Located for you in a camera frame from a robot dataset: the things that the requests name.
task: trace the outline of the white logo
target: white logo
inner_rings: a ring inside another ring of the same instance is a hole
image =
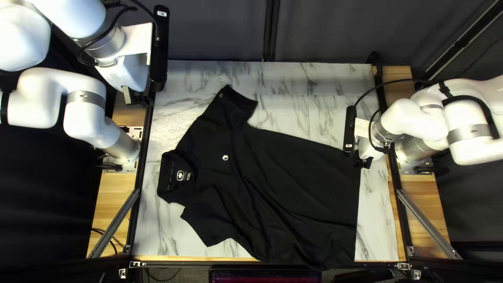
[[[185,172],[180,170],[177,172],[177,180],[182,181],[184,179]]]

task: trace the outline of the marble table surface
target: marble table surface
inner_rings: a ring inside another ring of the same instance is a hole
[[[166,87],[155,99],[133,254],[250,257],[232,239],[206,247],[180,218],[184,207],[156,195],[160,158],[174,149],[215,93],[230,84],[257,100],[248,121],[341,148],[346,107],[374,86],[368,64],[170,61]],[[358,117],[377,110],[375,94],[358,106]],[[384,159],[362,169],[355,260],[398,260]]]

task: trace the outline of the black polo shirt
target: black polo shirt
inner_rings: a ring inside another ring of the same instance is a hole
[[[354,261],[360,169],[341,150],[247,124],[257,102],[224,87],[161,160],[157,194],[206,246],[335,268]]]

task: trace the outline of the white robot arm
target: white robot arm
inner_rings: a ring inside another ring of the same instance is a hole
[[[157,14],[168,19],[165,10]],[[40,63],[48,51],[51,23],[85,48],[94,58],[87,64],[95,65],[111,86],[122,92],[127,87],[145,90],[154,26],[114,24],[100,0],[0,0],[0,69],[13,72]],[[167,53],[166,38],[156,36],[154,41]],[[167,58],[160,59],[167,63]]]
[[[472,165],[503,159],[503,76],[488,81],[445,81],[452,98],[434,85],[410,99],[395,101],[371,126],[374,145],[395,142],[402,162],[419,161],[450,148],[457,164]],[[369,121],[358,119],[362,159],[383,154],[368,142]]]
[[[123,165],[134,161],[140,142],[105,117],[106,88],[100,81],[49,68],[24,71],[18,87],[0,92],[0,124],[50,128],[57,122],[61,96],[66,95],[65,132],[109,154]]]

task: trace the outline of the wooden surface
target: wooden surface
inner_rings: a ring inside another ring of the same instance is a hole
[[[139,261],[258,261],[253,257],[212,257],[175,255],[133,255]]]
[[[143,126],[145,120],[145,109],[139,106],[126,106],[124,98],[117,96],[112,120],[119,126]],[[124,204],[129,194],[134,189],[136,174],[116,174],[103,171],[96,202],[93,228],[105,230],[112,222],[119,209]],[[122,253],[122,248],[126,243],[127,231],[129,227],[129,212],[117,229],[112,242],[115,244],[118,253]],[[100,239],[101,235],[91,232],[89,238],[88,255]],[[108,244],[102,256],[115,255],[113,247]]]
[[[408,66],[386,66],[383,68],[383,81],[394,81],[400,79],[410,79],[412,74]],[[395,100],[400,98],[409,98],[414,94],[413,82],[402,82],[385,86],[386,103],[391,105]],[[405,260],[405,251],[401,236],[400,222],[398,220],[398,212],[396,209],[396,200],[391,180],[391,172],[388,171],[388,185],[393,207],[393,215],[396,226],[396,239],[398,243],[398,257]],[[409,198],[421,209],[427,216],[428,220],[439,230],[445,239],[449,240],[447,227],[445,224],[444,213],[440,203],[438,194],[437,182],[434,175],[401,175],[401,184],[403,190]],[[410,228],[410,237],[412,245],[419,256],[445,258],[444,252],[431,239],[429,234],[424,230],[421,224],[415,217],[407,212],[407,218]]]
[[[384,67],[383,80],[392,81],[399,79],[411,78],[410,67],[408,66],[386,66]],[[414,86],[412,82],[397,83],[387,85],[386,101],[391,105],[399,98],[409,98],[414,94]],[[125,106],[123,99],[118,96],[114,110],[113,120],[118,125],[127,126],[142,126],[145,117],[145,110],[140,107]],[[100,191],[98,194],[98,202],[96,205],[95,218],[93,221],[94,228],[106,229],[112,221],[115,214],[129,196],[134,188],[136,175],[135,174],[110,174],[102,175]],[[423,211],[428,219],[437,227],[440,233],[449,240],[447,228],[444,220],[442,206],[438,195],[438,189],[434,175],[402,175],[402,187],[408,193],[412,201]],[[398,213],[396,210],[396,201],[393,191],[393,183],[391,174],[389,174],[388,185],[391,195],[391,204],[393,207],[393,215],[395,218],[396,238],[398,243],[399,260],[405,260],[405,251],[403,249],[400,223],[398,221]],[[123,221],[115,234],[115,238],[122,244],[126,242],[128,229],[129,214]],[[441,249],[430,239],[430,236],[417,222],[414,216],[409,215],[409,227],[411,238],[416,252],[420,256],[445,257]],[[88,253],[92,250],[97,240],[101,235],[92,232],[89,242]],[[116,244],[119,253],[122,247]],[[113,255],[113,249],[110,244],[102,256]],[[231,258],[231,257],[186,257],[186,256],[149,256],[136,255],[137,260],[151,261],[255,261],[254,258]]]

